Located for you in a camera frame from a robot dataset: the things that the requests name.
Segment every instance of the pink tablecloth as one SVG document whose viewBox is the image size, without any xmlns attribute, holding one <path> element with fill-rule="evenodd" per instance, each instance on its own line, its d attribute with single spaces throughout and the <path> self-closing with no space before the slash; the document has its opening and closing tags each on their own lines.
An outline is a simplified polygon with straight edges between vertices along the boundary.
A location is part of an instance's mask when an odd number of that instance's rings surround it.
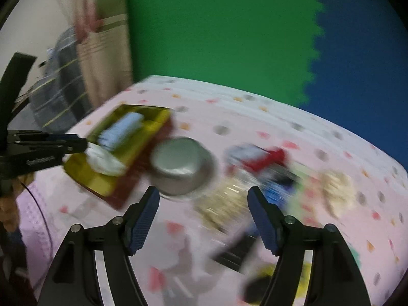
<svg viewBox="0 0 408 306">
<path fill-rule="evenodd" d="M 395 160 L 351 132 L 285 104 L 228 87 L 153 76 L 120 93 L 71 132 L 86 134 L 119 104 L 174 109 L 175 135 L 197 139 L 218 160 L 222 179 L 224 151 L 242 143 L 280 146 L 292 161 L 313 171 L 336 169 L 350 175 L 356 208 L 340 220 L 313 203 L 321 224 L 334 223 L 360 261 L 372 304 L 380 306 L 408 267 L 408 178 Z M 129 203 L 148 186 L 143 180 Z M 38 173 L 37 187 L 54 214 L 61 239 L 74 223 L 105 224 L 118 212 L 71 180 L 61 167 Z M 244 274 L 208 261 L 217 243 L 206 235 L 191 201 L 161 199 L 145 246 L 131 258 L 136 278 L 150 305 L 236 305 L 242 284 L 262 263 L 276 261 L 260 242 Z M 103 262 L 98 255 L 98 266 Z M 106 275 L 99 273 L 106 305 L 111 303 Z M 304 298 L 295 303 L 302 305 Z"/>
</svg>

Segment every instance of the plaid fabric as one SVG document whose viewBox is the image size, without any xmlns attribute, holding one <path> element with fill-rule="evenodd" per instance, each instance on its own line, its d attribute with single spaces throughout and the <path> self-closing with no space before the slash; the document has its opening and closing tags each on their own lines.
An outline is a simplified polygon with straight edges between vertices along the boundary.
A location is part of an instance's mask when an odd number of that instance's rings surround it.
<svg viewBox="0 0 408 306">
<path fill-rule="evenodd" d="M 43 131 L 65 133 L 92 111 L 75 49 L 73 28 L 59 38 L 45 77 L 30 92 L 34 118 Z"/>
</svg>

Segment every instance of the metal bowl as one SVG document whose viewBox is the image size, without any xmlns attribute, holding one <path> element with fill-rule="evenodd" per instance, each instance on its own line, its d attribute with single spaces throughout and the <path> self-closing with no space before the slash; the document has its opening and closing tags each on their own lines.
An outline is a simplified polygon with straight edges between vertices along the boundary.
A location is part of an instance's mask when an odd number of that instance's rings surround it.
<svg viewBox="0 0 408 306">
<path fill-rule="evenodd" d="M 174 138 L 158 144 L 150 156 L 150 181 L 169 197 L 188 196 L 212 178 L 211 153 L 191 138 Z"/>
</svg>

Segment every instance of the white wall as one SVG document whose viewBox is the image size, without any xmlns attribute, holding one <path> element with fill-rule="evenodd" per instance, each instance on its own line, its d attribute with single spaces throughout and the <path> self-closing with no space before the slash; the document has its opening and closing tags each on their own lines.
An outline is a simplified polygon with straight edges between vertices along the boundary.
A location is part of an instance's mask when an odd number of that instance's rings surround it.
<svg viewBox="0 0 408 306">
<path fill-rule="evenodd" d="M 72 19 L 72 0 L 62 0 Z M 0 76 L 15 52 L 38 56 L 21 93 L 40 78 L 38 64 L 46 60 L 46 50 L 71 25 L 57 0 L 20 0 L 0 30 Z"/>
</svg>

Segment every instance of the green screen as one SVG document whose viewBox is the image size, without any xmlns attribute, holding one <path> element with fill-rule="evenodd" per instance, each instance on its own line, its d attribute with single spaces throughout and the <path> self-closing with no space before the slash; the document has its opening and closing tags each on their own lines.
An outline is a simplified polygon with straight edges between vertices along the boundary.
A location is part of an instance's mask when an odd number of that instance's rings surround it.
<svg viewBox="0 0 408 306">
<path fill-rule="evenodd" d="M 317 0 L 128 0 L 135 81 L 190 78 L 299 105 Z"/>
</svg>

